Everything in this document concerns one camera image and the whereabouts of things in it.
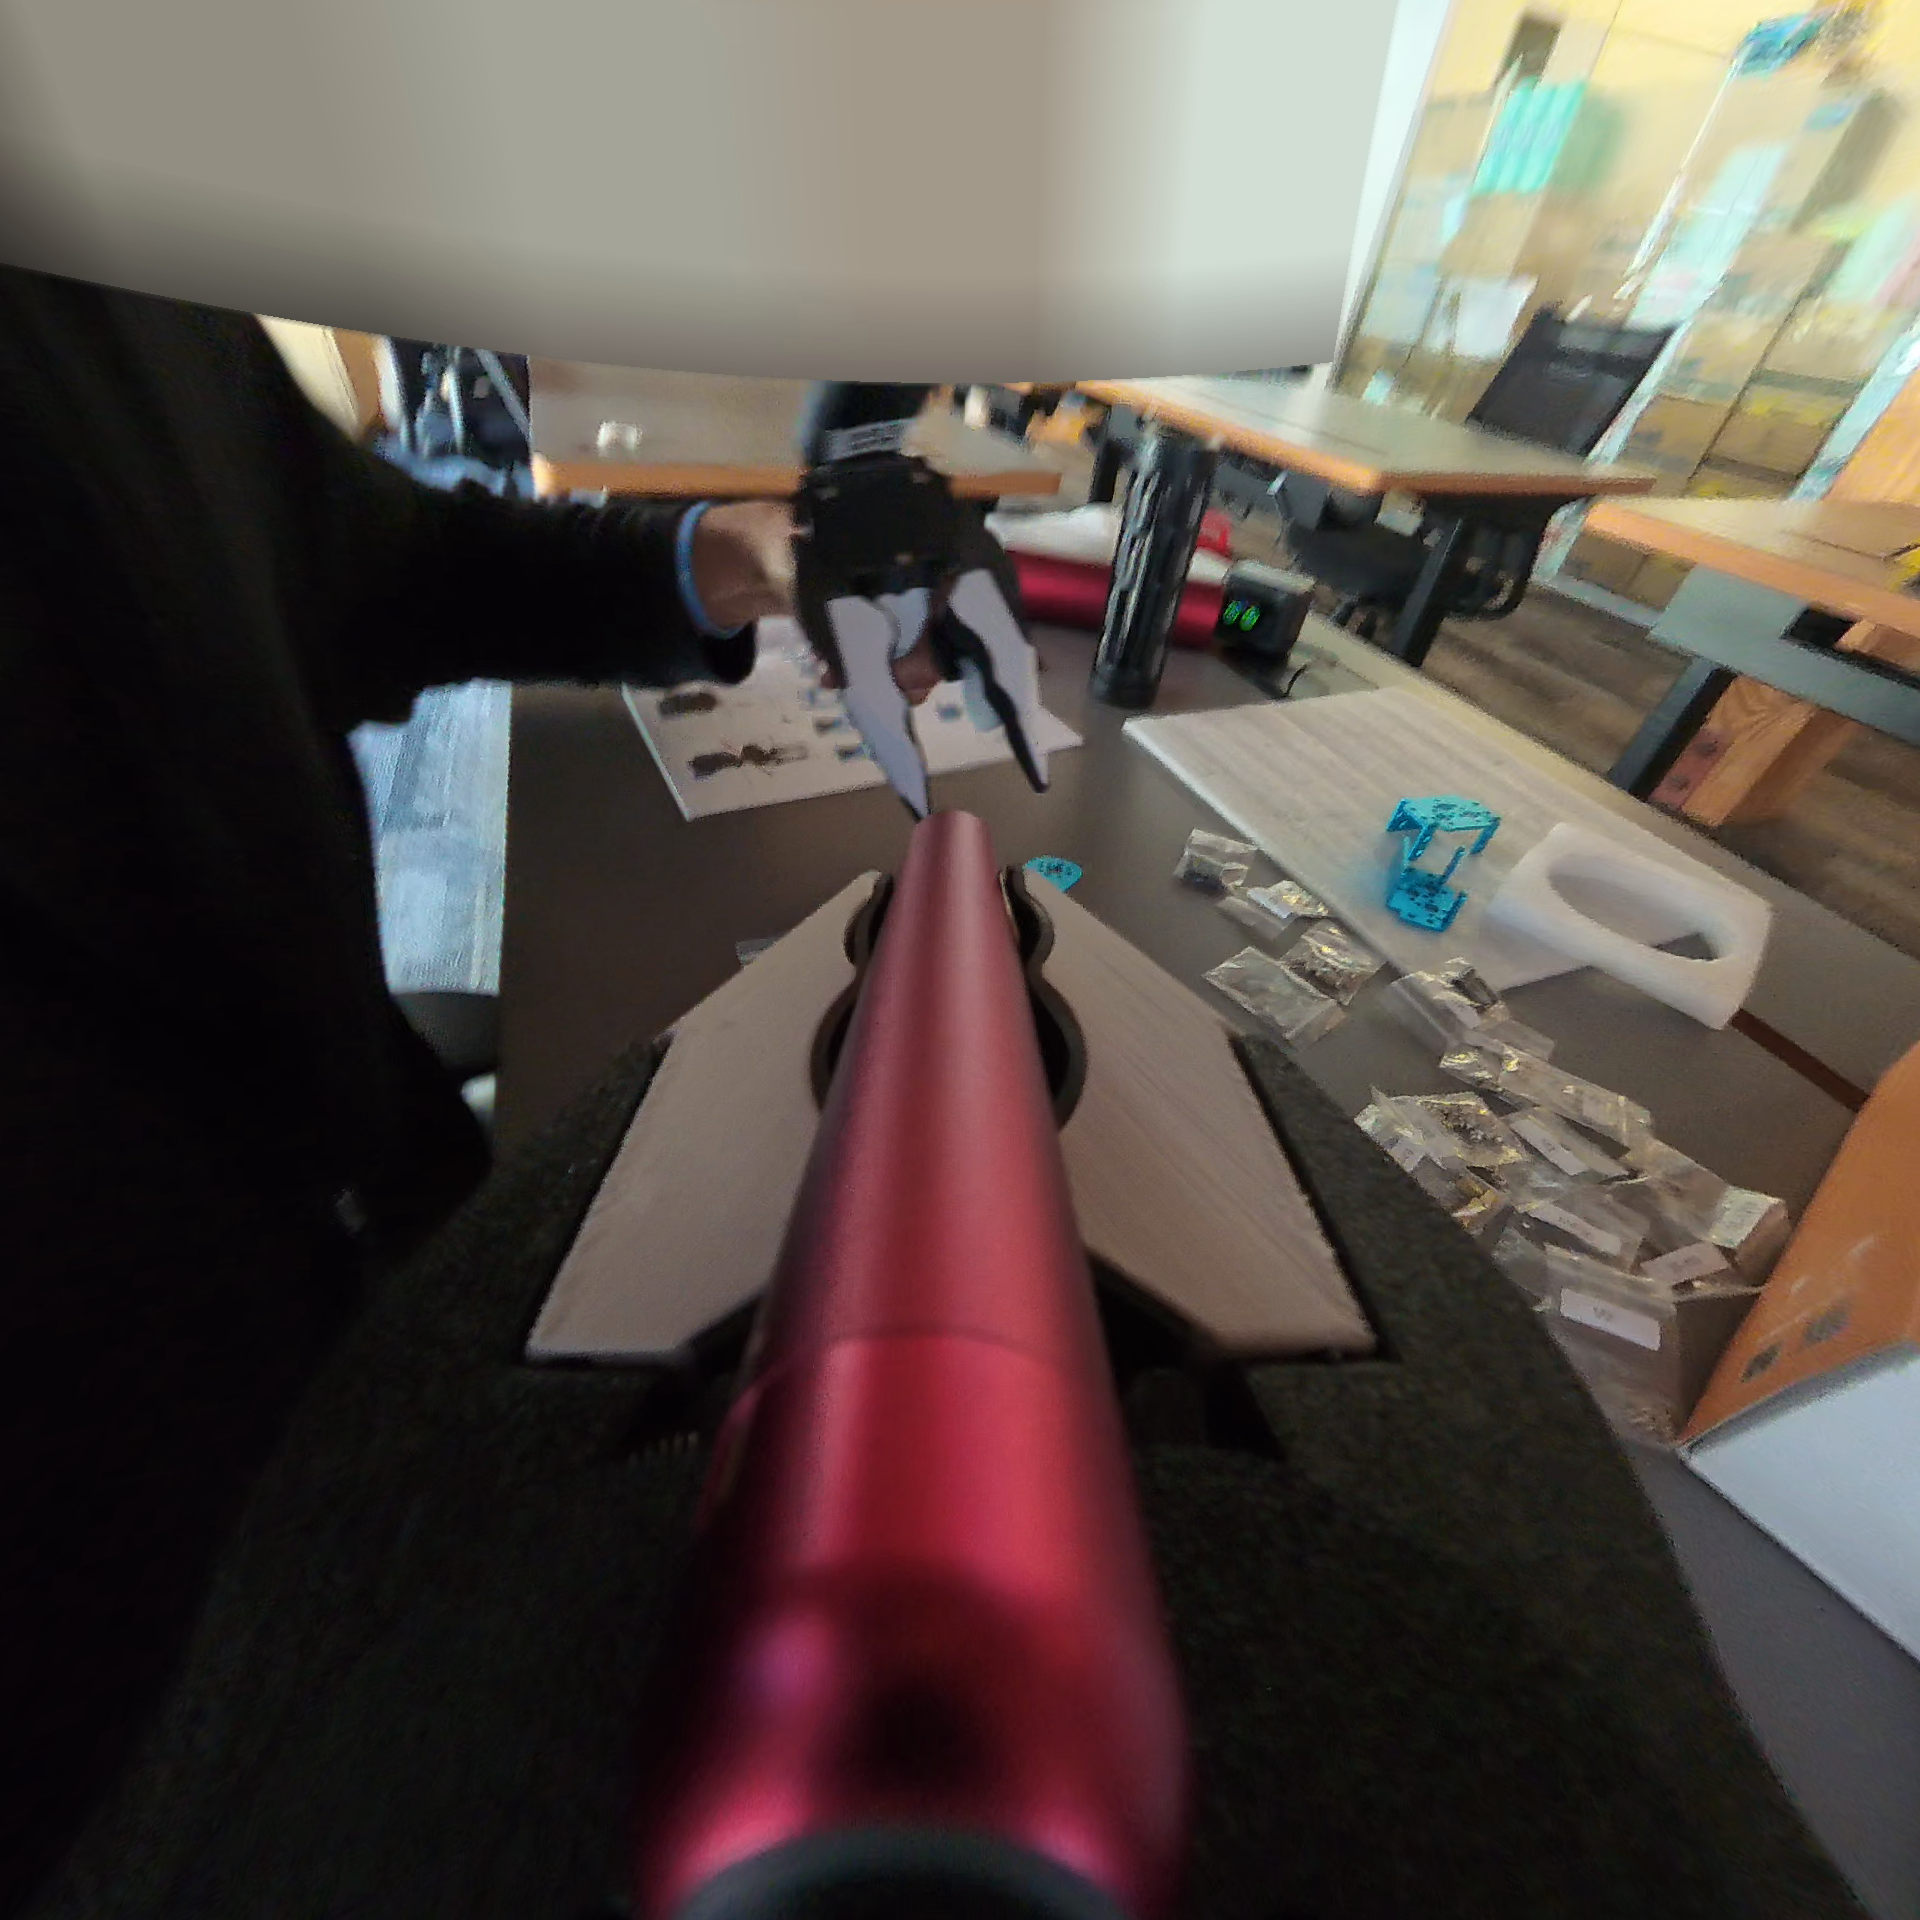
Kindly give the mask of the person's black-clad torso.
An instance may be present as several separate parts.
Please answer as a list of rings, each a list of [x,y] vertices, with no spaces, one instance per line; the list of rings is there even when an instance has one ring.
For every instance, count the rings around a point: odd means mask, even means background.
[[[4,1917],[138,1752],[358,1314],[481,1181],[349,735],[513,674],[554,529],[243,313],[4,267]]]

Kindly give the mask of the black cylindrical bottle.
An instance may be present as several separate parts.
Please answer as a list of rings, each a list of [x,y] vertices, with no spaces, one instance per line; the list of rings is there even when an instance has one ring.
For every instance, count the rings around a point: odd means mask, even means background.
[[[1116,551],[1092,696],[1143,710],[1157,696],[1218,456],[1188,432],[1146,420],[1116,521]]]

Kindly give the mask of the white ribbed foam sheet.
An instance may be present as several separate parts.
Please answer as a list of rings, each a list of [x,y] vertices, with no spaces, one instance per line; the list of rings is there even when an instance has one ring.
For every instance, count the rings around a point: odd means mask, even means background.
[[[1480,909],[1560,825],[1645,840],[1719,876],[1653,834],[1637,803],[1615,810],[1405,687],[1141,717],[1123,732],[1402,972],[1462,958],[1496,991],[1481,970]],[[1428,797],[1500,815],[1490,847],[1453,876],[1466,900],[1444,933],[1402,925],[1384,906],[1388,815],[1402,799]]]

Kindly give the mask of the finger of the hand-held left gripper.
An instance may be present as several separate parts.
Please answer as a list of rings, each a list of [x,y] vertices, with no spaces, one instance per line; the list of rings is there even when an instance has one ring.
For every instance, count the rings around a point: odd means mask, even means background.
[[[929,610],[925,591],[827,601],[827,638],[841,707],[877,773],[912,819],[929,810],[929,775],[910,720],[897,666],[919,644]]]
[[[971,729],[999,735],[1026,784],[1046,794],[1049,775],[1041,738],[1039,656],[991,568],[971,566],[943,588],[935,642],[961,688]]]

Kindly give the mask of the person's left forearm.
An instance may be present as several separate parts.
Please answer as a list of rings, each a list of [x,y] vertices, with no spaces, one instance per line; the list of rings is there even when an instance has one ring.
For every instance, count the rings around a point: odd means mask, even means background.
[[[467,685],[739,685],[755,626],[687,621],[674,535],[690,502],[434,490],[336,444],[300,471],[303,624],[328,719],[405,719]]]

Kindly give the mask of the red electric screwdriver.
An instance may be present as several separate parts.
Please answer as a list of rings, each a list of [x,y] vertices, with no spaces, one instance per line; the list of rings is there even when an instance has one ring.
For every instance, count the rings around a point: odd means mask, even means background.
[[[641,1714],[632,1914],[1174,1917],[1188,1714],[986,825],[913,828]]]

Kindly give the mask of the orange and white cardboard box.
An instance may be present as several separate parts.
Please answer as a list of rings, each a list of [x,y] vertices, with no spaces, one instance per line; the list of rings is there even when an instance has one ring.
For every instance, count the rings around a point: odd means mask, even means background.
[[[1890,1066],[1691,1412],[1681,1460],[1917,1655],[1917,1053]]]

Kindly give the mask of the pile of small screw bags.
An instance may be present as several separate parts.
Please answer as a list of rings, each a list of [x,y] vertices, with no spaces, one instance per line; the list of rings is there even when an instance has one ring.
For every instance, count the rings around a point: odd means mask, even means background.
[[[1384,957],[1251,843],[1190,828],[1172,876],[1254,945],[1206,984],[1287,1044],[1329,1034]],[[1554,1061],[1463,958],[1375,996],[1440,1091],[1368,1094],[1356,1126],[1490,1253],[1628,1439],[1669,1448],[1785,1246],[1788,1205],[1661,1141],[1640,1103]]]

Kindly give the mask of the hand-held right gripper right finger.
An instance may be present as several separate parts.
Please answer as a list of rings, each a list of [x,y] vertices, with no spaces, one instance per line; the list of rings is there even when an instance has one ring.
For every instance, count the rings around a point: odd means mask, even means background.
[[[1078,1041],[1061,1151],[1087,1254],[1216,1357],[1374,1357],[1229,1028],[1055,885],[1006,882],[1039,920],[1038,981]]]

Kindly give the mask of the person's left hand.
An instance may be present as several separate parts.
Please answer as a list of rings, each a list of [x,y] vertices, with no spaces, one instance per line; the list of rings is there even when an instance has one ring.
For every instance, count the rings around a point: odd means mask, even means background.
[[[712,637],[790,619],[797,595],[797,523],[782,498],[718,500],[696,539],[696,568]]]

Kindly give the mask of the red metal cylinder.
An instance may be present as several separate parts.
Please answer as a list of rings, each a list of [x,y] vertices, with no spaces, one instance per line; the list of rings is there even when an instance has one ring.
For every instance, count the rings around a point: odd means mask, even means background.
[[[1012,551],[1020,608],[1027,624],[1100,634],[1111,588],[1111,563]],[[1216,637],[1225,605],[1222,582],[1188,578],[1168,628],[1176,651],[1204,651]]]

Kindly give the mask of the black charger with green display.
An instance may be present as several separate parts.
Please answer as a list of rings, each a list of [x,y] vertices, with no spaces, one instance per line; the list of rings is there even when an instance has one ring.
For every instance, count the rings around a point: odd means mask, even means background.
[[[1222,576],[1218,593],[1216,646],[1240,661],[1280,664],[1291,656],[1313,608],[1315,582],[1291,570],[1240,563]]]

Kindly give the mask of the grey work desk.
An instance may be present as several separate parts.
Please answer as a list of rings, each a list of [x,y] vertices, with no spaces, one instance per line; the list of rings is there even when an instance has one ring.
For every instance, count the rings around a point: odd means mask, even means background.
[[[1218,827],[1123,712],[1087,696],[1094,642],[1036,632],[1046,702],[1081,735],[1043,797],[1003,767],[937,791],[999,852],[1060,855],[1073,898],[1195,984],[1228,922],[1170,878],[1190,827]],[[617,695],[533,687],[512,698],[502,937],[502,1141],[580,1093],[613,1044],[663,1031],[734,972],[735,945],[778,934],[897,848],[885,789],[679,819]],[[1810,1028],[1710,1031],[1598,972],[1516,994],[1571,1073],[1640,1101],[1661,1134],[1737,1187],[1803,1202],[1848,1126]],[[1915,1917],[1915,1662],[1673,1454],[1615,1445],[1657,1515],[1747,1730],[1871,1917]]]

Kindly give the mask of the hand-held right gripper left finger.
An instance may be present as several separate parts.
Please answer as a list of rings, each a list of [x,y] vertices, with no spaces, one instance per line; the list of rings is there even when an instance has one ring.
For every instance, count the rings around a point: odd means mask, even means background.
[[[634,1367],[752,1307],[817,1128],[812,1049],[853,982],[858,875],[670,1031],[526,1341],[531,1365]]]

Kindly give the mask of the blue metal bracket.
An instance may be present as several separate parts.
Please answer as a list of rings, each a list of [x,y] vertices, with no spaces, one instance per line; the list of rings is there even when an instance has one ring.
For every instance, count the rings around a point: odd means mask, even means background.
[[[1390,840],[1385,911],[1423,933],[1452,931],[1467,898],[1455,876],[1490,848],[1500,827],[1501,816],[1473,799],[1402,797],[1384,828]]]

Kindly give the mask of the desk with orange edge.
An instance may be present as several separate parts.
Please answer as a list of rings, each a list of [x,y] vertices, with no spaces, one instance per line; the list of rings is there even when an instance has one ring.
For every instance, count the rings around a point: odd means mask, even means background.
[[[1607,770],[1731,827],[1783,813],[1852,732],[1917,745],[1915,506],[1605,500],[1587,529],[1686,564],[1649,637],[1684,672]]]
[[[794,493],[809,384],[533,354],[531,472],[541,498],[763,500]],[[1051,498],[1060,476],[933,390],[907,450],[970,500]]]
[[[1381,651],[1423,666],[1462,578],[1469,539],[1483,531],[1526,536],[1526,581],[1557,512],[1607,497],[1643,497],[1649,471],[1503,438],[1486,429],[1428,418],[1300,383],[1238,377],[1078,380],[1075,393],[1126,416],[1163,426],[1212,453],[1304,475],[1365,498],[1410,497],[1437,524],[1437,542]]]

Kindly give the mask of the white foam frame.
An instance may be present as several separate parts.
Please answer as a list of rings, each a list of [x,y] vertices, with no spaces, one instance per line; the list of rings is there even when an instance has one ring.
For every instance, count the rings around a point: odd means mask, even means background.
[[[1762,972],[1764,900],[1645,839],[1557,825],[1480,909],[1481,970],[1496,991],[1595,972],[1723,1031]]]

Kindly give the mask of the black office chair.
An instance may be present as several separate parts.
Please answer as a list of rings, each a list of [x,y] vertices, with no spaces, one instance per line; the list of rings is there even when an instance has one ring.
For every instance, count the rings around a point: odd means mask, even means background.
[[[1585,461],[1619,418],[1673,331],[1534,313],[1463,416],[1467,426]]]

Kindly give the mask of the printed instruction sheet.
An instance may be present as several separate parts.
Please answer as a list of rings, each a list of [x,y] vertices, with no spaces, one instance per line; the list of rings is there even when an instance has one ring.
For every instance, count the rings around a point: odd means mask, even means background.
[[[887,780],[794,619],[755,631],[739,685],[625,685],[621,704],[683,821],[812,803]]]

